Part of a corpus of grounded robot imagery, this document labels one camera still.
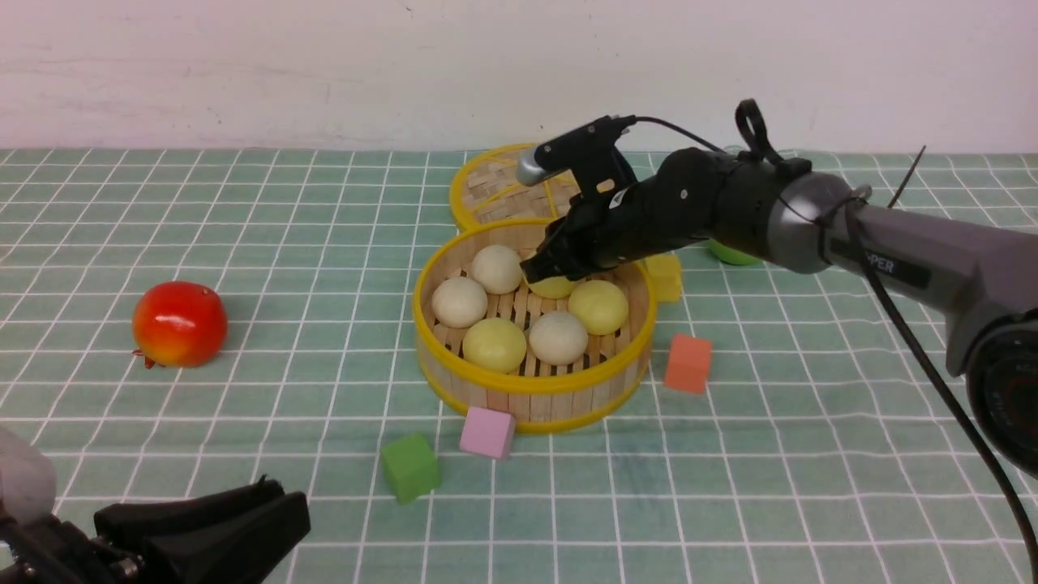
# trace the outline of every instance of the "yellow block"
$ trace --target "yellow block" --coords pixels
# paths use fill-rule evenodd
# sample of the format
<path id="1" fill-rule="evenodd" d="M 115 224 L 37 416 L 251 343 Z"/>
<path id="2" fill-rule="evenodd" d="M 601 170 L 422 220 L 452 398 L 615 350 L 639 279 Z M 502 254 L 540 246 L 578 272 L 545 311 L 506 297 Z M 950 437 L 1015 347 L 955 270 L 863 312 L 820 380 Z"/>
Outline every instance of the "yellow block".
<path id="1" fill-rule="evenodd" d="M 681 261 L 673 253 L 646 257 L 646 269 L 656 286 L 656 300 L 677 303 L 681 300 Z"/>

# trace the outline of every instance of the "yellow rim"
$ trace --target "yellow rim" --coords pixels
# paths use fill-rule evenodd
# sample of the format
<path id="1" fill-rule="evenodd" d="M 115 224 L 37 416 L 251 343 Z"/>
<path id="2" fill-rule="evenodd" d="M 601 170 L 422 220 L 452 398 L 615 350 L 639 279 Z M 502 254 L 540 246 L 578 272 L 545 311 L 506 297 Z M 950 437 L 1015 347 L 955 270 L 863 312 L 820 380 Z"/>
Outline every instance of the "yellow rim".
<path id="1" fill-rule="evenodd" d="M 472 216 L 471 211 L 465 206 L 464 202 L 462 202 L 462 196 L 465 192 L 465 179 L 468 177 L 469 172 L 472 171 L 472 168 L 475 168 L 476 166 L 483 164 L 484 162 L 487 161 L 487 159 L 495 158 L 506 151 L 512 151 L 515 149 L 525 149 L 527 147 L 532 147 L 535 145 L 537 145 L 536 142 L 518 143 L 490 149 L 481 154 L 480 156 L 476 156 L 472 160 L 469 160 L 468 162 L 465 163 L 464 166 L 462 166 L 458 170 L 458 173 L 455 174 L 454 179 L 450 180 L 450 190 L 448 191 L 447 197 L 449 198 L 450 201 L 450 213 L 454 215 L 455 223 L 458 225 L 459 229 L 468 230 L 471 228 L 479 227 L 480 225 L 483 224 L 475 220 L 475 217 Z M 493 198 L 497 198 L 506 194 L 508 190 L 509 189 L 498 192 L 497 194 L 494 195 Z M 548 198 L 548 200 L 549 203 L 552 205 L 552 207 L 554 207 L 554 203 L 551 202 L 550 197 Z"/>
<path id="2" fill-rule="evenodd" d="M 502 393 L 546 395 L 575 392 L 619 374 L 628 365 L 634 363 L 641 355 L 643 350 L 652 342 L 653 329 L 656 326 L 656 287 L 649 276 L 648 270 L 646 270 L 640 261 L 634 261 L 634 265 L 641 274 L 641 279 L 645 281 L 646 289 L 648 290 L 649 307 L 646 311 L 645 325 L 638 331 L 637 335 L 631 339 L 631 344 L 627 349 L 617 354 L 612 359 L 606 360 L 605 363 L 596 365 L 591 369 L 553 378 L 507 376 L 476 367 L 448 352 L 446 347 L 436 340 L 433 331 L 426 325 L 426 321 L 421 316 L 421 296 L 419 295 L 419 290 L 425 287 L 426 280 L 429 278 L 429 271 L 436 265 L 436 261 L 459 242 L 480 232 L 509 225 L 547 225 L 549 222 L 551 222 L 551 219 L 543 217 L 504 219 L 463 230 L 437 249 L 421 269 L 421 273 L 418 275 L 417 283 L 415 283 L 411 295 L 411 311 L 414 315 L 415 330 L 417 331 L 418 338 L 436 361 L 442 363 L 448 370 L 463 380 L 485 388 L 493 388 Z"/>
<path id="3" fill-rule="evenodd" d="M 435 378 L 432 377 L 429 369 L 426 368 L 425 361 L 419 359 L 418 367 L 421 368 L 421 373 L 426 377 L 426 380 L 429 382 L 429 387 L 433 389 L 433 393 L 436 394 L 436 397 L 443 400 L 443 404 L 447 405 L 447 408 L 455 411 L 455 413 L 459 416 L 464 417 L 468 415 L 468 406 L 458 401 L 453 395 L 440 387 L 440 384 Z M 620 397 L 610 401 L 601 410 L 596 410 L 591 414 L 585 414 L 584 416 L 580 416 L 578 418 L 558 420 L 556 422 L 516 422 L 516 432 L 524 435 L 551 435 L 556 433 L 568 433 L 570 430 L 582 428 L 589 424 L 594 424 L 609 414 L 620 410 L 622 406 L 627 404 L 627 400 L 631 399 L 634 392 L 636 392 L 641 386 L 641 380 L 645 378 L 647 368 L 648 364 L 638 369 L 638 374 L 634 380 L 634 383 L 624 390 L 624 393 L 621 394 Z"/>

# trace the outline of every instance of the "orange block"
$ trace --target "orange block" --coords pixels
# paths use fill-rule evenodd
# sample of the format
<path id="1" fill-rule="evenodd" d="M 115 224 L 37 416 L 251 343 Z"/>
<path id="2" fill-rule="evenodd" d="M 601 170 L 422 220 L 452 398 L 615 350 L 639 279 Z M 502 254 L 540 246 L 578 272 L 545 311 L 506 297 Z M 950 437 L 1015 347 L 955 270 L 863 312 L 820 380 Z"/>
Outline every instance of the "orange block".
<path id="1" fill-rule="evenodd" d="M 681 392 L 704 393 L 710 376 L 711 350 L 707 339 L 675 335 L 671 341 L 663 386 Z"/>

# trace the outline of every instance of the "apple stem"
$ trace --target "apple stem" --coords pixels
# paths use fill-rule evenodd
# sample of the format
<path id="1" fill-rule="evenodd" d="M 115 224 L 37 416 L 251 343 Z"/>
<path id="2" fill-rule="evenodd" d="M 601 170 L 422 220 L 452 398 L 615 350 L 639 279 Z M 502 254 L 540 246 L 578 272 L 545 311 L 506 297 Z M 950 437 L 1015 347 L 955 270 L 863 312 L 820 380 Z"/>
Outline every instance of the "apple stem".
<path id="1" fill-rule="evenodd" d="M 142 352 L 140 350 L 135 350 L 134 353 L 133 353 L 133 355 L 135 355 L 137 357 L 144 357 L 144 369 L 151 369 L 151 368 L 155 367 L 155 361 L 152 358 L 145 356 L 144 352 Z"/>

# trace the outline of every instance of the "wooden block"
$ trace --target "wooden block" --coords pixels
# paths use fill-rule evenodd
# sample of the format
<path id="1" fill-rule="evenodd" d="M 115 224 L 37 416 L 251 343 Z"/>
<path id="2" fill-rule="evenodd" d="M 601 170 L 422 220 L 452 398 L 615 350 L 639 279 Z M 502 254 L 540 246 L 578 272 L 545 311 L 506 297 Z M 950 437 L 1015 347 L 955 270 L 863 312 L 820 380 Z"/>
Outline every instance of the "wooden block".
<path id="1" fill-rule="evenodd" d="M 440 486 L 439 461 L 426 439 L 417 433 L 382 447 L 382 470 L 401 505 Z"/>
<path id="2" fill-rule="evenodd" d="M 461 430 L 462 452 L 503 461 L 512 450 L 516 419 L 504 412 L 469 408 Z"/>
<path id="3" fill-rule="evenodd" d="M 687 335 L 675 335 L 666 361 L 663 386 L 681 392 L 702 394 L 710 377 L 711 343 Z"/>
<path id="4" fill-rule="evenodd" d="M 646 269 L 656 287 L 656 300 L 660 303 L 677 303 L 681 300 L 681 261 L 673 253 L 659 253 L 646 257 Z"/>

